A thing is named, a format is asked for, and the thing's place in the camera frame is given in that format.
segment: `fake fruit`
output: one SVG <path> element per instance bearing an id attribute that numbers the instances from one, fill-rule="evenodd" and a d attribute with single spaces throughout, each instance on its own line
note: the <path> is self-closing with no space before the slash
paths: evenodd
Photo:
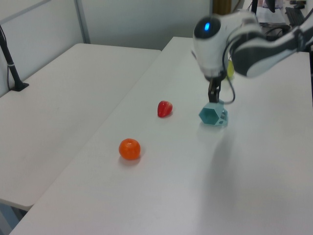
<path id="1" fill-rule="evenodd" d="M 173 110 L 173 105 L 168 101 L 161 101 L 157 107 L 157 115 L 161 118 L 164 118 L 171 114 Z"/>
<path id="2" fill-rule="evenodd" d="M 119 145 L 120 155 L 127 160 L 135 160 L 140 155 L 140 144 L 134 139 L 125 139 Z"/>

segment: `yellow object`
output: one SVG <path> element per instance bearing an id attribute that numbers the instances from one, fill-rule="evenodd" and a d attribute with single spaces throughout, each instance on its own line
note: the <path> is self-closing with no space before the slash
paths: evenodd
<path id="1" fill-rule="evenodd" d="M 227 74 L 229 78 L 232 78 L 232 76 L 234 75 L 234 65 L 233 62 L 231 60 L 228 61 L 228 68 L 227 68 Z"/>

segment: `orange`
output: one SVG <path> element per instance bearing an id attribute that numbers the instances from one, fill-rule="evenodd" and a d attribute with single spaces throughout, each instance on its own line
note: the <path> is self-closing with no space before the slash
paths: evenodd
<path id="1" fill-rule="evenodd" d="M 140 155 L 140 144 L 134 139 L 125 139 L 119 145 L 120 155 L 127 160 L 135 160 Z"/>

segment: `blue led light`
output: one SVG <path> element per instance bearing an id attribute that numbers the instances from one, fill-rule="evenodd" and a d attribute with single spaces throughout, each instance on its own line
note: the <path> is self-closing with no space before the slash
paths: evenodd
<path id="1" fill-rule="evenodd" d="M 206 24 L 205 24 L 205 27 L 204 27 L 204 30 L 205 30 L 205 31 L 208 31 L 209 28 L 210 28 L 210 23 L 206 23 Z"/>

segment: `black pole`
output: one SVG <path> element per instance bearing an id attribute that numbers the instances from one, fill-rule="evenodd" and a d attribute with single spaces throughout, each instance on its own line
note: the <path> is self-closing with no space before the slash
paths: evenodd
<path id="1" fill-rule="evenodd" d="M 8 64 L 8 66 L 9 66 L 9 68 L 10 68 L 12 77 L 13 77 L 14 82 L 15 82 L 15 86 L 14 86 L 11 90 L 20 92 L 20 91 L 23 90 L 24 88 L 28 87 L 29 84 L 23 83 L 23 82 L 20 80 L 19 74 L 18 74 L 18 72 L 17 72 L 17 70 L 16 70 L 16 68 L 15 68 L 13 59 L 12 59 L 12 57 L 11 57 L 9 48 L 8 48 L 8 46 L 7 46 L 7 43 L 6 43 L 6 40 L 5 40 L 5 38 L 4 38 L 4 35 L 3 35 L 2 31 L 0 31 L 0 46 L 1 46 L 1 49 L 2 49 L 3 54 L 4 54 L 4 57 L 5 57 L 6 62 L 7 62 L 7 64 Z"/>
<path id="2" fill-rule="evenodd" d="M 252 6 L 251 6 L 251 12 L 254 12 L 256 14 L 256 8 L 257 7 L 258 7 L 258 0 L 253 0 Z"/>

